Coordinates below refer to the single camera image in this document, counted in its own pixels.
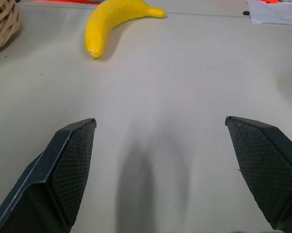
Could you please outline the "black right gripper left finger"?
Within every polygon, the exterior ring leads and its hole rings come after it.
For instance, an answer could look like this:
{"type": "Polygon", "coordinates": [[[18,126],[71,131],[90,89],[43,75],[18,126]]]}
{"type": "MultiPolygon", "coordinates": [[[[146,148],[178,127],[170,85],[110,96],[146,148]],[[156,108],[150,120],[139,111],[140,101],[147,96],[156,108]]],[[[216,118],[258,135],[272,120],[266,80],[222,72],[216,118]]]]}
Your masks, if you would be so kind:
{"type": "Polygon", "coordinates": [[[68,233],[86,188],[97,122],[58,130],[0,205],[0,233],[68,233]]]}

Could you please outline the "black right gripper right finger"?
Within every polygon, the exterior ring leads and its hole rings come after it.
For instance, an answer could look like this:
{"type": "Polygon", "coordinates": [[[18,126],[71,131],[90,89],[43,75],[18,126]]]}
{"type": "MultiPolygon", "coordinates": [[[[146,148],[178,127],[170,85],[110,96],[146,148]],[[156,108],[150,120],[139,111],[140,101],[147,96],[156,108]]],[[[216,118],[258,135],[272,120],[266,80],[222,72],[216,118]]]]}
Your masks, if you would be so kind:
{"type": "Polygon", "coordinates": [[[277,127],[228,116],[240,172],[267,222],[292,233],[292,141],[277,127]]]}

